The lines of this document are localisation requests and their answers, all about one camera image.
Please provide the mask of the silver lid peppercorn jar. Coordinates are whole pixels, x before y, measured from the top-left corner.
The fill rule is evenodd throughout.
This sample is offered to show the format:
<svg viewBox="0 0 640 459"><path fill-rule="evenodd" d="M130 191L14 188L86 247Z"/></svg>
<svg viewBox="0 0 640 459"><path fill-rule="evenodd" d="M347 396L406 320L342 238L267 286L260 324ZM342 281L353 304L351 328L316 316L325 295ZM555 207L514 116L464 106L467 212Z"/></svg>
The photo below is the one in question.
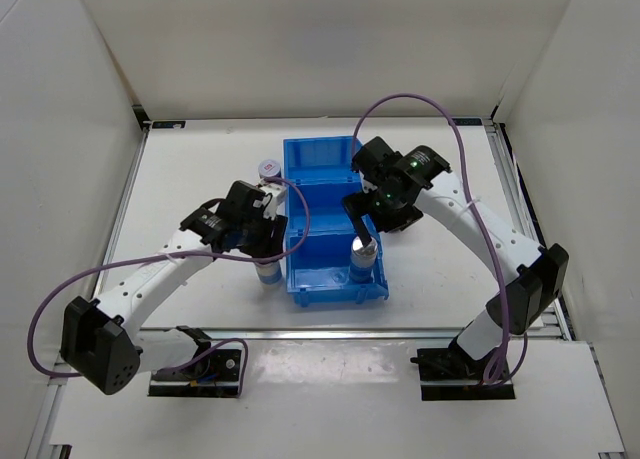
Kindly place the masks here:
<svg viewBox="0 0 640 459"><path fill-rule="evenodd" d="M352 281L366 283L371 279L378 255L378 243L371 239L367 244L356 236L351 244L349 276Z"/></svg>
<svg viewBox="0 0 640 459"><path fill-rule="evenodd" d="M270 263L256 263L256 273L263 285L274 285L282 279L281 266L278 261Z"/></svg>

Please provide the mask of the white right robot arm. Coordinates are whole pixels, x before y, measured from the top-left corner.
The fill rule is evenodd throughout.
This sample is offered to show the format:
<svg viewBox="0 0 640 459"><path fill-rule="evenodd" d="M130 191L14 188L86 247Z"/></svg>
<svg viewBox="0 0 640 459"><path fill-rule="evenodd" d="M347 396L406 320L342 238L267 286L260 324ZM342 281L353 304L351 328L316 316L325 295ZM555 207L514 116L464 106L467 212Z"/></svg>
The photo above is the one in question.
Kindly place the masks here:
<svg viewBox="0 0 640 459"><path fill-rule="evenodd" d="M569 255L520 234L478 201L463 196L463 183L433 149L418 146L406 155L380 137L362 146L351 163L362 191L342 205L362 244L372 236L363 219L379 232L402 231L428 215L443 225L490 270L498 294L454 339L449 366L460 378L480 372L504 335L524 334L556 299Z"/></svg>

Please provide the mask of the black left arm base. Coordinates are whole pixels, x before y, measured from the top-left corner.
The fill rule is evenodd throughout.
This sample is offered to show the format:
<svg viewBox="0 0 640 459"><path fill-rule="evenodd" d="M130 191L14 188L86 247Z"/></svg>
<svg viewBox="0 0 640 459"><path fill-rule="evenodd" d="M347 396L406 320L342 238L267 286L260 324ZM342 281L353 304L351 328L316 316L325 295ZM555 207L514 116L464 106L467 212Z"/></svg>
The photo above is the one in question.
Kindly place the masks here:
<svg viewBox="0 0 640 459"><path fill-rule="evenodd" d="M178 326L197 345L195 364L151 375L147 395L164 398L239 398L248 365L249 347L240 338L217 343L201 329Z"/></svg>

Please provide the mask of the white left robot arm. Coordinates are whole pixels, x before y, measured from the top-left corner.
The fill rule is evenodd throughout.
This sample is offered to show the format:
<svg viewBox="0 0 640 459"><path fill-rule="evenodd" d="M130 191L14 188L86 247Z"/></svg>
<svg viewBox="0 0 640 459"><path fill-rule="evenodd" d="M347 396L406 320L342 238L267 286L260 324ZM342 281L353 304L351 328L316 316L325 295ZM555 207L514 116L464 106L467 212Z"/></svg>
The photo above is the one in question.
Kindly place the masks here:
<svg viewBox="0 0 640 459"><path fill-rule="evenodd" d="M142 372L205 375L211 341L202 331L176 326L143 335L141 327L179 287L226 252L241 252L244 262L281 258L287 219L277 209L286 193L279 178L258 185L234 182L223 200L192 212L158 255L113 289L71 301L63 319L65 362L106 395Z"/></svg>

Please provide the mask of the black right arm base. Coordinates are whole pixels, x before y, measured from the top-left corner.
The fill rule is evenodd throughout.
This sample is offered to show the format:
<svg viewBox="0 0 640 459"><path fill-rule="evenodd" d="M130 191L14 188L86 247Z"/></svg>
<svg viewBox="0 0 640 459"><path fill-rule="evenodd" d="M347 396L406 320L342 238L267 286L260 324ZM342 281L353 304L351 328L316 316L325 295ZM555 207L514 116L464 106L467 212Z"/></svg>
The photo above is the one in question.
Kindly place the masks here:
<svg viewBox="0 0 640 459"><path fill-rule="evenodd" d="M480 360L471 359L456 340L447 347L419 348L410 362L417 366L421 400L485 401L514 400L514 386L505 365L496 383L487 383L483 374L492 352Z"/></svg>

